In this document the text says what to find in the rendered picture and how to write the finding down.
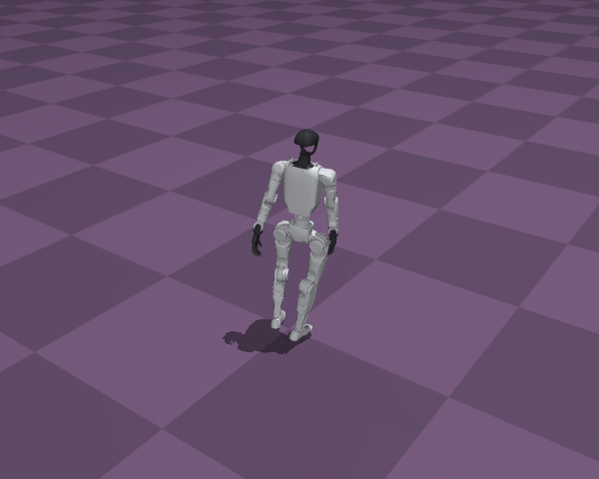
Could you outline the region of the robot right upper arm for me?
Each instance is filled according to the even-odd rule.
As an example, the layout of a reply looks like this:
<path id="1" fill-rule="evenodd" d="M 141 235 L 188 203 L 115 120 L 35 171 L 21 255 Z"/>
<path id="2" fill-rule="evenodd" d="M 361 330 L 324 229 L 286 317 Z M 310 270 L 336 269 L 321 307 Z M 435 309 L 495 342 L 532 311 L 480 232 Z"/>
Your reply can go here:
<path id="1" fill-rule="evenodd" d="M 318 172 L 319 180 L 324 185 L 324 205 L 334 209 L 336 196 L 336 172 L 332 169 L 321 168 Z"/>

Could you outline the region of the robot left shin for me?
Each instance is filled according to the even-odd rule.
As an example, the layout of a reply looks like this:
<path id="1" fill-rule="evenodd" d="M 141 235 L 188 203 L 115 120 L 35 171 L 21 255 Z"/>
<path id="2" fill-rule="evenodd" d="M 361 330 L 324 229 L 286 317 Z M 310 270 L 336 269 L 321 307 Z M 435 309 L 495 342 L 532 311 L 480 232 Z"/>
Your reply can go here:
<path id="1" fill-rule="evenodd" d="M 286 281 L 277 281 L 279 267 L 276 266 L 275 274 L 274 274 L 274 286 L 273 286 L 273 296 L 275 302 L 275 312 L 274 317 L 278 315 L 278 318 L 281 317 L 282 303 L 286 293 L 287 282 Z"/>

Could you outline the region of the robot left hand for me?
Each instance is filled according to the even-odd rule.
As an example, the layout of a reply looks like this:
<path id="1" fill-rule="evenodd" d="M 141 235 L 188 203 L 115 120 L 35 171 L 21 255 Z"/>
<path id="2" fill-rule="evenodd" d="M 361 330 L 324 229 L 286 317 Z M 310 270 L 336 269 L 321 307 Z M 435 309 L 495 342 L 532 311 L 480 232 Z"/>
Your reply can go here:
<path id="1" fill-rule="evenodd" d="M 262 234 L 263 231 L 261 231 L 261 228 L 262 228 L 261 225 L 256 224 L 255 229 L 253 230 L 254 236 L 253 236 L 253 241 L 252 241 L 252 243 L 253 243 L 253 245 L 252 245 L 252 252 L 253 252 L 254 255 L 257 255 L 257 256 L 261 256 L 261 254 L 262 254 L 258 250 L 258 244 L 260 246 L 262 246 L 262 244 L 260 242 L 260 234 Z"/>

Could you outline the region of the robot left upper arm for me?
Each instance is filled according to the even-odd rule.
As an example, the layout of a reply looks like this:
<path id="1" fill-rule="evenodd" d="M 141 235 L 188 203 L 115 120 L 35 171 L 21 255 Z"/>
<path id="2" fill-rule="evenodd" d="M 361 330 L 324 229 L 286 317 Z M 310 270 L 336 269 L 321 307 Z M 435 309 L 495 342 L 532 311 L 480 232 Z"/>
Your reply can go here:
<path id="1" fill-rule="evenodd" d="M 283 179 L 284 168 L 287 162 L 288 161 L 278 161 L 273 164 L 265 202 L 274 204 L 277 201 L 279 195 L 277 194 L 277 190 Z"/>

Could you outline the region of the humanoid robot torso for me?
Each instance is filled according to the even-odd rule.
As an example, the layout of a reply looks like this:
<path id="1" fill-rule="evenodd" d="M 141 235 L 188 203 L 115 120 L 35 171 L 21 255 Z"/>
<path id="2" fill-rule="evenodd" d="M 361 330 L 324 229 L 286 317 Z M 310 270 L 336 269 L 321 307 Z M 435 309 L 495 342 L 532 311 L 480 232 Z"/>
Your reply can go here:
<path id="1" fill-rule="evenodd" d="M 284 168 L 284 199 L 291 214 L 295 214 L 288 226 L 288 238 L 309 243 L 314 223 L 309 220 L 320 203 L 323 184 L 318 172 L 323 166 L 313 163 L 312 168 L 293 167 L 294 157 Z M 312 163 L 312 161 L 310 161 Z"/>

